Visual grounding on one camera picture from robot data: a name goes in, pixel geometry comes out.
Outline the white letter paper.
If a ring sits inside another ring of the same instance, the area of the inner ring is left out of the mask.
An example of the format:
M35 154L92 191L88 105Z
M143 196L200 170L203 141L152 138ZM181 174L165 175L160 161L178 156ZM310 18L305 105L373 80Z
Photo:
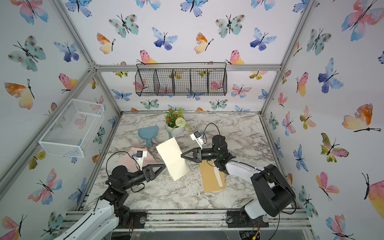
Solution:
M222 188L223 187L223 181L221 178L221 173L217 167L214 167L214 173L215 173L219 187Z

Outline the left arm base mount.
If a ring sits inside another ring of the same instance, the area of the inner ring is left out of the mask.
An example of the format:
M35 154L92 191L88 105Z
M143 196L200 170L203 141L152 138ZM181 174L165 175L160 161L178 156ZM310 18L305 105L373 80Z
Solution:
M148 213L144 211L128 211L119 216L118 229L144 229Z

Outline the pink envelope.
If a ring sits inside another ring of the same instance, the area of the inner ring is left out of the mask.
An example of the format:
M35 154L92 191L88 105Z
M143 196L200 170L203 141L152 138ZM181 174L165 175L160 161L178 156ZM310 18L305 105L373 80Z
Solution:
M143 157L138 158L137 152L142 151ZM149 153L148 149L142 148L131 148L128 154L125 154L120 160L119 165L125 166L129 172L136 172L142 170L144 166L154 165L158 162L154 159L154 157Z

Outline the brown kraft envelope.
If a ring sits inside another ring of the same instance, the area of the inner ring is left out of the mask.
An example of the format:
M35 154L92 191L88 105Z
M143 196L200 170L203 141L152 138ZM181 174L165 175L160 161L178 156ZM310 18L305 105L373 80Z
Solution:
M222 191L226 188L225 183L225 174L221 173L221 178L223 181L223 187L220 188L214 173L214 164L207 161L202 161L200 163L200 170L202 175L203 187L205 193L212 193L217 191Z

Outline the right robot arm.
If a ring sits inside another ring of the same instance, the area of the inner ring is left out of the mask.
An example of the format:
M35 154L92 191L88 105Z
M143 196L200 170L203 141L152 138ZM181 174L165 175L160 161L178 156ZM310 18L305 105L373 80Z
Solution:
M235 156L228 150L226 138L221 135L212 138L211 148L203 148L203 135L198 131L190 137L199 146L182 153L183 159L194 163L213 161L215 170L239 177L253 185L257 199L244 206L245 215L249 219L253 220L263 215L276 217L296 200L294 191L275 165L270 164L259 169L235 161Z

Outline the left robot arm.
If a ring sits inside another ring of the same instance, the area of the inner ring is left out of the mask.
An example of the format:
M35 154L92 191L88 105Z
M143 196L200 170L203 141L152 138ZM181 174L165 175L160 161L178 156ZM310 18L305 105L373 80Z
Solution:
M124 205L129 196L127 190L155 180L165 168L165 164L154 164L130 173L125 166L115 167L106 181L107 190L98 198L95 206L56 239L110 240L114 229L131 229L135 221L130 208Z

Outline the cream letter paper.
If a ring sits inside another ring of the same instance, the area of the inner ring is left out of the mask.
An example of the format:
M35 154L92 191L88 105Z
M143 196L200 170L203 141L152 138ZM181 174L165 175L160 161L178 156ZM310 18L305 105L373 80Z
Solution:
M175 138L171 138L156 146L158 153L166 164L173 181L177 181L189 172L185 159L181 157L182 151Z

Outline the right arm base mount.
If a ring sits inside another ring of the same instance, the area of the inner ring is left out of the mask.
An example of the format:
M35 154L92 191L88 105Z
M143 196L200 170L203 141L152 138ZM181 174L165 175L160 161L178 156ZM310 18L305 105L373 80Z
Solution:
M229 210L226 212L226 223L228 228L268 228L269 219L267 216L260 216L256 219L251 219L245 210Z

